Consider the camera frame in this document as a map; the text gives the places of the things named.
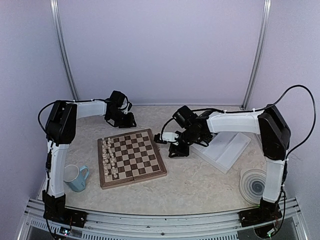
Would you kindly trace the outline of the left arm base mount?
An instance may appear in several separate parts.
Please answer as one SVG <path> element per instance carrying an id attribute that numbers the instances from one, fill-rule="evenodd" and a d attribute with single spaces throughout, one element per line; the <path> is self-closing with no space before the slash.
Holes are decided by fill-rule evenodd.
<path id="1" fill-rule="evenodd" d="M 53 212 L 45 210 L 43 217 L 46 220 L 68 225 L 71 227 L 83 228 L 87 220 L 87 213 L 85 211 L 65 208 L 62 212 Z"/>

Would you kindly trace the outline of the wooden chess board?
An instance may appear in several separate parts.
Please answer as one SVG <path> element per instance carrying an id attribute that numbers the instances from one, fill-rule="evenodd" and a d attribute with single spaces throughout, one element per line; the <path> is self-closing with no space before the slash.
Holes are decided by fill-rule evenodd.
<path id="1" fill-rule="evenodd" d="M 115 155 L 118 179 L 106 181 L 102 164 L 102 138 L 111 139 L 111 149 Z M 133 183 L 165 177 L 167 169 L 152 130 L 142 129 L 123 134 L 106 136 L 97 140 L 99 182 L 103 190 L 122 187 Z"/>

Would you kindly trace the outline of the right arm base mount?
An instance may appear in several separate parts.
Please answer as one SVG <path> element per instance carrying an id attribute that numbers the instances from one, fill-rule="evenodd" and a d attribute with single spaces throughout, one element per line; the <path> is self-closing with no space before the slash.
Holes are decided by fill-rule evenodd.
<path id="1" fill-rule="evenodd" d="M 280 219 L 283 215 L 278 205 L 271 206 L 260 205 L 257 208 L 243 210 L 238 213 L 242 227 L 254 226 L 270 221 Z"/>

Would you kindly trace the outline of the white plastic tray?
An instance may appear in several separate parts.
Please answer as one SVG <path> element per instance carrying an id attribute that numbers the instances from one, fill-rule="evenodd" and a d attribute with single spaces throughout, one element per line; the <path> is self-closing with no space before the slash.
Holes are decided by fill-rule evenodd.
<path id="1" fill-rule="evenodd" d="M 190 150 L 207 163 L 227 174 L 251 138 L 241 132 L 220 132 L 207 147 L 193 144 Z"/>

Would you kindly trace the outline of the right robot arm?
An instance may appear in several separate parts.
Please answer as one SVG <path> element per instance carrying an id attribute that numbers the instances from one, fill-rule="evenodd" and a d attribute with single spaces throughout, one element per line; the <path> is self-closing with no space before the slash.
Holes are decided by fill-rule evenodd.
<path id="1" fill-rule="evenodd" d="M 252 133 L 261 138 L 262 152 L 266 160 L 266 182 L 262 194 L 264 203 L 256 210 L 256 218 L 266 222 L 275 212 L 281 195 L 287 169 L 287 155 L 291 130 L 275 104 L 257 110 L 227 111 L 203 108 L 201 114 L 188 106 L 180 107 L 172 120 L 183 132 L 160 133 L 160 139 L 170 143 L 170 154 L 178 157 L 189 155 L 192 144 L 210 142 L 214 134 L 223 132 Z"/>

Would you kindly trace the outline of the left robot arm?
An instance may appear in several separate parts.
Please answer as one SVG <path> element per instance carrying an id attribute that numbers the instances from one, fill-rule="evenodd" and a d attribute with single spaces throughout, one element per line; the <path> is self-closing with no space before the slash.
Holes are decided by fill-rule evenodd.
<path id="1" fill-rule="evenodd" d="M 114 90 L 106 99 L 56 100 L 47 104 L 51 108 L 45 125 L 40 127 L 47 139 L 46 184 L 42 200 L 50 206 L 50 214 L 63 223 L 70 218 L 66 202 L 63 176 L 66 154 L 76 136 L 79 119 L 103 116 L 114 128 L 133 128 L 136 122 L 130 111 L 133 104 L 128 97 Z"/>

